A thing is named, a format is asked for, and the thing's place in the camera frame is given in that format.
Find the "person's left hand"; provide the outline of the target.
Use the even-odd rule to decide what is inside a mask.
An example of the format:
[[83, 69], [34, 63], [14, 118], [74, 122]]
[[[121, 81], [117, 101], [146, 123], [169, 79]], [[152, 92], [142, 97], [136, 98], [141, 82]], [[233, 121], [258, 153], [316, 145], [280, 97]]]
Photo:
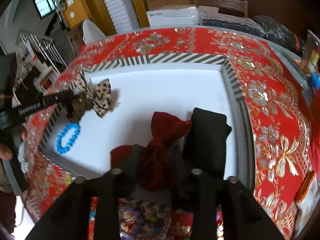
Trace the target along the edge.
[[[21, 128], [21, 140], [26, 142], [28, 132], [26, 128], [23, 126]], [[11, 145], [11, 139], [7, 137], [7, 134], [1, 134], [1, 159], [3, 160], [11, 160], [14, 156], [13, 154], [13, 146]]]

